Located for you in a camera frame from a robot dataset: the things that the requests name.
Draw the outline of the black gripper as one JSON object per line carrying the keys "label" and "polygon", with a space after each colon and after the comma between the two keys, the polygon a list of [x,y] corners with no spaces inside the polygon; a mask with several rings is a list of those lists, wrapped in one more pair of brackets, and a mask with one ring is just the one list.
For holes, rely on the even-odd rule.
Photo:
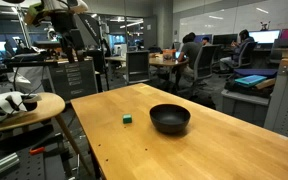
{"label": "black gripper", "polygon": [[51,22],[55,31],[61,36],[60,43],[66,49],[69,63],[74,63],[72,49],[75,49],[79,62],[84,60],[84,42],[72,13],[59,12],[51,15]]}

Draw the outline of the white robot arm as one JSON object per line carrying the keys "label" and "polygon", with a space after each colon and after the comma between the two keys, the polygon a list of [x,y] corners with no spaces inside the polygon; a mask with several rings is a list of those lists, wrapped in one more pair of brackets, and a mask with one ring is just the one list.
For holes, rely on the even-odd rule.
{"label": "white robot arm", "polygon": [[60,35],[60,44],[68,61],[84,60],[84,42],[80,30],[76,25],[75,14],[88,10],[88,5],[83,0],[40,0],[29,6],[24,17],[27,25],[39,26],[42,20],[50,18],[56,33]]}

